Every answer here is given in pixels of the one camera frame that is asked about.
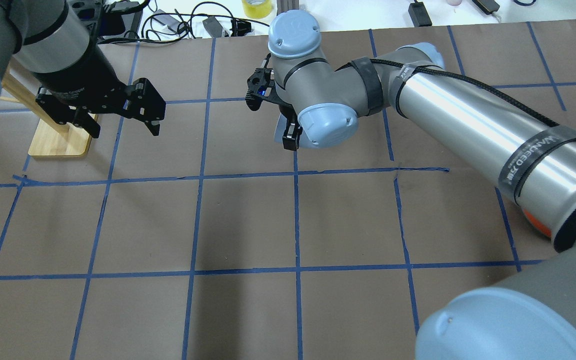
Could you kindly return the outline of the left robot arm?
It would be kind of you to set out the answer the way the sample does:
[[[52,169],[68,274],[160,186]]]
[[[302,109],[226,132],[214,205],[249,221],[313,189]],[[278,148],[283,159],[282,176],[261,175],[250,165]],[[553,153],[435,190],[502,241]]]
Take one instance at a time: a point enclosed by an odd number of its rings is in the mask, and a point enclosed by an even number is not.
[[[0,94],[10,60],[39,82],[34,102],[57,125],[98,138],[94,114],[138,120],[160,134],[166,102],[146,78],[122,82],[99,47],[108,24],[146,7],[116,9],[103,0],[0,0]]]

